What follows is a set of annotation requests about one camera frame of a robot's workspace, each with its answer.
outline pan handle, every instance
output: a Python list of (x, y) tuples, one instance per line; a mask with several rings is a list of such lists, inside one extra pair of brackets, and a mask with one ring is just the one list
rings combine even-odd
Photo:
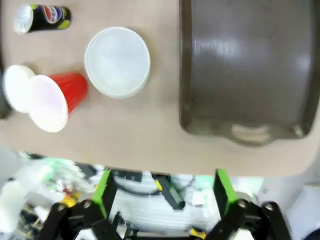
[(249, 147), (261, 147), (270, 144), (275, 138), (268, 126), (248, 127), (233, 124), (228, 138), (237, 144)]

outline soda can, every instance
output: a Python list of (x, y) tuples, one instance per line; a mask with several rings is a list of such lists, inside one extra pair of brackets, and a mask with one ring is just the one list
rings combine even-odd
[(25, 4), (14, 17), (14, 30), (26, 34), (42, 30), (61, 30), (69, 27), (71, 12), (65, 6)]

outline metal baking pan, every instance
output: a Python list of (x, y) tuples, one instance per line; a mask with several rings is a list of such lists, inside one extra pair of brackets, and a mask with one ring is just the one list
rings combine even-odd
[(239, 144), (300, 139), (320, 93), (316, 0), (180, 0), (181, 127)]

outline red plastic cup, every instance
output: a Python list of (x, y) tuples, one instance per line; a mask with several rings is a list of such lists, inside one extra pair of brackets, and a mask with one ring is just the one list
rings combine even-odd
[(68, 72), (50, 75), (51, 78), (61, 89), (70, 114), (88, 93), (88, 83), (84, 76), (77, 72)]
[(88, 93), (86, 79), (77, 72), (37, 75), (30, 81), (29, 116), (39, 128), (51, 133), (65, 127), (69, 114)]

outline tabletop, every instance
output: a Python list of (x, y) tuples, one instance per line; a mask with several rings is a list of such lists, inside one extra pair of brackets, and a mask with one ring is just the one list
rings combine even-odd
[[(214, 175), (225, 168), (233, 176), (284, 176), (304, 171), (317, 155), (320, 119), (300, 140), (276, 140), (263, 147), (244, 147), (223, 137), (195, 136), (179, 124), (178, 0), (38, 0), (67, 6), (66, 30), (18, 35), (13, 15), (25, 0), (2, 1), (4, 66), (26, 65), (36, 74), (77, 71), (87, 78), (87, 98), (69, 116), (63, 130), (39, 129), (28, 114), (13, 112), (0, 121), (0, 144), (20, 151), (112, 168)], [(84, 70), (86, 47), (107, 27), (136, 31), (150, 51), (146, 86), (135, 96), (112, 99), (99, 93)]]

